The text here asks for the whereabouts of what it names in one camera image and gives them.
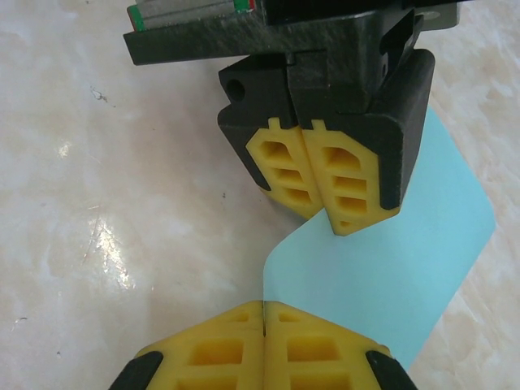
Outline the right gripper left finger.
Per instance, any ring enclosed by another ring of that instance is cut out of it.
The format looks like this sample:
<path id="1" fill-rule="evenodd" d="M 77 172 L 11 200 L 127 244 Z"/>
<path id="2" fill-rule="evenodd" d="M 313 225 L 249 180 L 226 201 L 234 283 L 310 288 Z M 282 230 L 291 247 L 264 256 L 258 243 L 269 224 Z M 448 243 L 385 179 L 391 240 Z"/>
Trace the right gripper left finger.
<path id="1" fill-rule="evenodd" d="M 250 301 L 156 341 L 108 390 L 263 390 L 263 315 Z"/>

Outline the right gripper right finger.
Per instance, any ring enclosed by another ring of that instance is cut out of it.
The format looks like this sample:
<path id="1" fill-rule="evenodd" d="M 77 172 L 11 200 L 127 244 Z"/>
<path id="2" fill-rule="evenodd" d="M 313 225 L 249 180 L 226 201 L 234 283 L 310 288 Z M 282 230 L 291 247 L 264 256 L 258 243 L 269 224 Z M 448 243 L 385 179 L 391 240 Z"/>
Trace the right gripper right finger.
<path id="1" fill-rule="evenodd" d="M 264 390 L 414 390 L 386 346 L 281 302 L 264 310 Z"/>

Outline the light blue paper sheet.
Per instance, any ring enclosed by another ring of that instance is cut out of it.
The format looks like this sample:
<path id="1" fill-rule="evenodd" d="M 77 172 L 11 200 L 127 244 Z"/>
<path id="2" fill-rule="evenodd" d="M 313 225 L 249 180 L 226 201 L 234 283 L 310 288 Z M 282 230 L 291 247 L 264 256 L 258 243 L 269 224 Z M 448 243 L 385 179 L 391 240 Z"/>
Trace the light blue paper sheet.
<path id="1" fill-rule="evenodd" d="M 349 236 L 316 214 L 267 257 L 263 297 L 361 333 L 410 367 L 495 226 L 482 185 L 429 110 L 400 213 Z"/>

